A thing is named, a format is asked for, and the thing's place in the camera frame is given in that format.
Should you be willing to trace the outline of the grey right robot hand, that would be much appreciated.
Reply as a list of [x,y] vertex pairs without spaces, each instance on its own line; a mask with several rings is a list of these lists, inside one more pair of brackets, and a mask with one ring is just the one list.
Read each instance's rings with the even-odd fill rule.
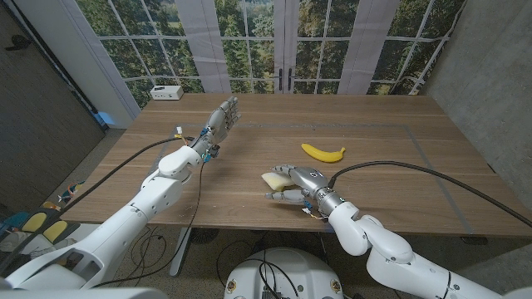
[[306,199],[313,199],[321,204],[330,192],[327,178],[309,167],[277,165],[273,167],[272,173],[263,175],[263,180],[273,190],[264,197],[281,203],[303,204]]

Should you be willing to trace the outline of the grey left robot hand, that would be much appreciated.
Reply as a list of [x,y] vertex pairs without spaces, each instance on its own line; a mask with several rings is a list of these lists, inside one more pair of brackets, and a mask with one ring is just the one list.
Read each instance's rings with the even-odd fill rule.
[[207,120],[208,136],[213,145],[221,143],[241,118],[238,98],[231,96],[216,108]]

